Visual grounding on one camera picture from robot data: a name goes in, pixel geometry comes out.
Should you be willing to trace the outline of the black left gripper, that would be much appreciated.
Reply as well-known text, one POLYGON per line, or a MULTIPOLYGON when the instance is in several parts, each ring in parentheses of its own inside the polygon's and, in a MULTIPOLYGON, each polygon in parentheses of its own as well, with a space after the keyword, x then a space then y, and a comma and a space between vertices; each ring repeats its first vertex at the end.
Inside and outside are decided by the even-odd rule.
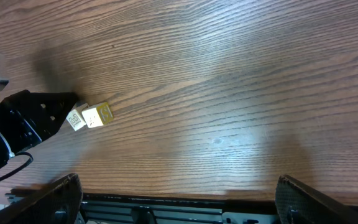
POLYGON ((23 90, 0 102, 0 168, 9 159, 55 135, 79 101, 74 92, 23 90))

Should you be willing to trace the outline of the white block yellow S side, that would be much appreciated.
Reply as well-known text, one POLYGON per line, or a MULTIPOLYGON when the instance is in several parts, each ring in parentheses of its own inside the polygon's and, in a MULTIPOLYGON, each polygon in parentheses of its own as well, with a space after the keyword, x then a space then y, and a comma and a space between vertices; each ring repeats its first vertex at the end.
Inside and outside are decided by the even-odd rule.
POLYGON ((113 113, 107 102, 90 106, 81 112, 88 128, 97 128, 110 123, 113 113))

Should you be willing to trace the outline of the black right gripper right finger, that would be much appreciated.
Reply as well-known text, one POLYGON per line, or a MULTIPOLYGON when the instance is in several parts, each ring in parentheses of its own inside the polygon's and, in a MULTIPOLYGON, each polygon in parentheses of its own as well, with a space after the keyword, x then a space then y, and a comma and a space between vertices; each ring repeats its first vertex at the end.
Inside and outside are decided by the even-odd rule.
POLYGON ((289 175, 278 179, 275 206, 282 223, 358 224, 358 211, 289 175))

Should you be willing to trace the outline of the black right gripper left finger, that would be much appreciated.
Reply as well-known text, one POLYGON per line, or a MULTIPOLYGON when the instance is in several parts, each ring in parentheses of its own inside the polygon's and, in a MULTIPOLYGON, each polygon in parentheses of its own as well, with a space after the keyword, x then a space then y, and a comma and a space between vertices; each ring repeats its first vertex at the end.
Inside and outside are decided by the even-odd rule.
POLYGON ((74 224, 82 198, 78 174, 68 174, 0 210, 0 224, 74 224))

